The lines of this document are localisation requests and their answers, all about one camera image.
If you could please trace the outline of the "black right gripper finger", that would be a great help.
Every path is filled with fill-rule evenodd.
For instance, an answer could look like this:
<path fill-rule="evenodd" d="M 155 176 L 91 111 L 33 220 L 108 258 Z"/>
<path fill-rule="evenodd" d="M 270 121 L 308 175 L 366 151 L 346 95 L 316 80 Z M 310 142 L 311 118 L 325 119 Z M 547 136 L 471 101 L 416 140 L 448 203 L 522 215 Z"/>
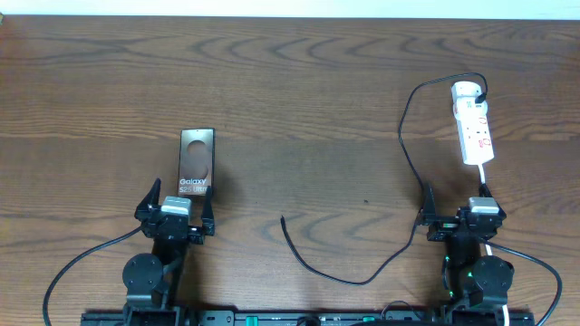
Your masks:
<path fill-rule="evenodd" d="M 478 193 L 481 197 L 490 197 L 493 198 L 488 186 L 485 183 L 482 183 L 479 185 L 478 187 Z M 501 205 L 499 203 L 497 203 L 498 205 L 498 214 L 502 217 L 506 217 L 507 214 L 506 212 L 503 210 L 503 208 L 501 207 Z"/>
<path fill-rule="evenodd" d="M 426 183 L 422 190 L 422 205 L 416 217 L 418 225 L 431 225 L 437 220 L 434 195 L 431 186 Z"/>

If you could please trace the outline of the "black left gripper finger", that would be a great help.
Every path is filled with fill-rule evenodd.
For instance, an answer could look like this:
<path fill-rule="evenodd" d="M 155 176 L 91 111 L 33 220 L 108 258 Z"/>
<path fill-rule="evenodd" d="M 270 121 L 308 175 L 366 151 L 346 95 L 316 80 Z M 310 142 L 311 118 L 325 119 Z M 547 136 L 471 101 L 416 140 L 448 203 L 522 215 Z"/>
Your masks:
<path fill-rule="evenodd" d="M 204 234 L 209 236 L 215 235 L 215 217 L 211 205 L 212 197 L 213 197 L 213 189 L 212 187 L 207 187 L 200 219 L 202 221 L 202 228 Z"/>
<path fill-rule="evenodd" d="M 147 221 L 153 217 L 156 211 L 160 210 L 159 199 L 160 199 L 160 186 L 161 180 L 156 178 L 150 191 L 147 195 L 137 204 L 135 209 L 135 218 L 139 221 Z"/>

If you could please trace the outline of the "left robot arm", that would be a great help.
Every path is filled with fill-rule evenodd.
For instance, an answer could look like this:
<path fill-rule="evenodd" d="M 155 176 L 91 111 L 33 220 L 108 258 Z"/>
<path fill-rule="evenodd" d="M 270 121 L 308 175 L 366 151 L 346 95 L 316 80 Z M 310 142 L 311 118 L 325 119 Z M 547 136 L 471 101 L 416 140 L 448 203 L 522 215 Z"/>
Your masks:
<path fill-rule="evenodd" d="M 215 234 L 211 206 L 213 189 L 207 187 L 200 215 L 201 225 L 189 223 L 193 201 L 188 197 L 166 197 L 160 202 L 161 180 L 135 209 L 141 232 L 153 241 L 149 253 L 133 256 L 124 266 L 122 280 L 127 288 L 123 308 L 125 325 L 191 325 L 196 314 L 176 303 L 185 258 L 191 245 L 202 245 Z"/>

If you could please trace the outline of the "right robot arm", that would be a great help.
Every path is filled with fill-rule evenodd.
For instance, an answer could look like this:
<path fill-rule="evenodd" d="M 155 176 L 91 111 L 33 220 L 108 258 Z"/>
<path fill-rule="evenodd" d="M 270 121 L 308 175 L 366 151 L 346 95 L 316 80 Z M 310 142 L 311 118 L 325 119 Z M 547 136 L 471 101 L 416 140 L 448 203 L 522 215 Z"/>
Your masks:
<path fill-rule="evenodd" d="M 427 239 L 445 244 L 442 281 L 449 301 L 438 308 L 438 318 L 448 325 L 502 325 L 507 322 L 503 307 L 513 282 L 514 267 L 493 254 L 483 254 L 481 245 L 494 237 L 506 213 L 485 185 L 454 216 L 437 213 L 429 185 L 417 216 L 429 228 Z"/>

